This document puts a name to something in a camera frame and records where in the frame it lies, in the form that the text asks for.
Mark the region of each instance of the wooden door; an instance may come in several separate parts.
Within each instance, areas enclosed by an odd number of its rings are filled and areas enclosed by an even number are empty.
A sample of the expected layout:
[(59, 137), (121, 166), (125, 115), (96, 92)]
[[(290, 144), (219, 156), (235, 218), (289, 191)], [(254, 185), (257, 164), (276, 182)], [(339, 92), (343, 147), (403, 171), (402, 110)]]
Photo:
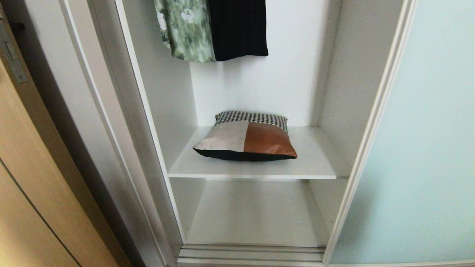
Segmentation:
[[(22, 263), (0, 265), (42, 266), (26, 264), (41, 254), (33, 260), (61, 260), (46, 266), (130, 266), (49, 117), (1, 5), (0, 58), (0, 250)], [(16, 231), (18, 242), (3, 236)]]

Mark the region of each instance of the closet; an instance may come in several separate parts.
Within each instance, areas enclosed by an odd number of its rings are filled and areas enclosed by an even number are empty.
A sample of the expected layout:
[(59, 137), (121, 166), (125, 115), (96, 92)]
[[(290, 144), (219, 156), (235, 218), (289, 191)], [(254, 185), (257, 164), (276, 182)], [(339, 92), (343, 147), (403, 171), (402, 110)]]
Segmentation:
[[(164, 47), (153, 0), (116, 0), (182, 262), (218, 258), (214, 249), (228, 259), (322, 261), (407, 2), (267, 0), (268, 57), (190, 63)], [(232, 162), (196, 153), (192, 146), (226, 110), (287, 117), (298, 158)]]

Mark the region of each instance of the shelf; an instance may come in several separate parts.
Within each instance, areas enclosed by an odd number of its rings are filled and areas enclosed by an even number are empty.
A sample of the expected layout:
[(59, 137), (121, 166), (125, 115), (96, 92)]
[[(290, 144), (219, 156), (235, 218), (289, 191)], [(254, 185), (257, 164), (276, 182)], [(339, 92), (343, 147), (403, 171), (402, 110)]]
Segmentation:
[(207, 180), (188, 244), (324, 247), (308, 181)]
[(210, 128), (197, 128), (170, 169), (169, 177), (339, 179), (348, 178), (351, 172), (351, 166), (317, 127), (289, 127), (290, 141), (298, 157), (274, 162), (225, 161), (199, 155), (193, 146)]

